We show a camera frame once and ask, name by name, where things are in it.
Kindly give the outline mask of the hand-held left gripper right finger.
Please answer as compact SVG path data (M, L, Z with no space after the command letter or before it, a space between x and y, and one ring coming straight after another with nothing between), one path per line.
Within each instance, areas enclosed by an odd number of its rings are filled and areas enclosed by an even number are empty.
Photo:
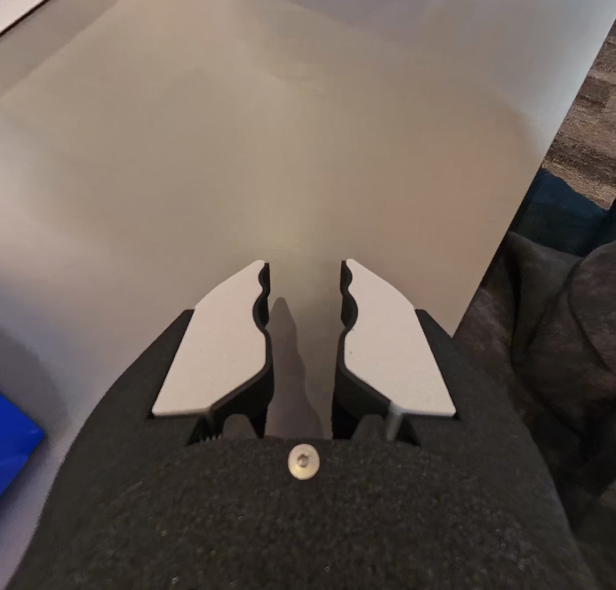
M457 416L418 313L403 293L348 258L340 270L343 331L336 351L331 428L349 440L368 416L386 440L416 441L411 417Z

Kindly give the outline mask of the blue jeans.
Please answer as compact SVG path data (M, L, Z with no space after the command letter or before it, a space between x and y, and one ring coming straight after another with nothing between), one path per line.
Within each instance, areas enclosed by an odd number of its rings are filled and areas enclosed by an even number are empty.
M540 168L508 231L543 247L584 257L615 241L615 204L603 209Z

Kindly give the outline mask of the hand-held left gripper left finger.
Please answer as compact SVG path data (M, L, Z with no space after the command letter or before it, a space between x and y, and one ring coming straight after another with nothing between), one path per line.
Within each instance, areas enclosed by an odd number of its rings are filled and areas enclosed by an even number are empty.
M238 415L264 438L275 390L269 295L270 266L256 260L196 304L153 417L201 417L214 436Z

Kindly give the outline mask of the blue plastic bin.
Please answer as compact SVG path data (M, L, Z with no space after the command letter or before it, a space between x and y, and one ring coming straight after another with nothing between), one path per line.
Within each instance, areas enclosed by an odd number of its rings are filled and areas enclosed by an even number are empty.
M44 431L1 395L1 494L10 486L44 438Z

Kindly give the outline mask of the grey desk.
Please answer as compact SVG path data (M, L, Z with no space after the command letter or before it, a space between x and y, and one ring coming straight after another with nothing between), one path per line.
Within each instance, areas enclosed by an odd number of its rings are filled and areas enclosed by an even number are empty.
M458 327L615 0L50 0L1 37L1 385L49 440L1 588L85 420L257 259L296 325L274 434L331 435L340 262Z

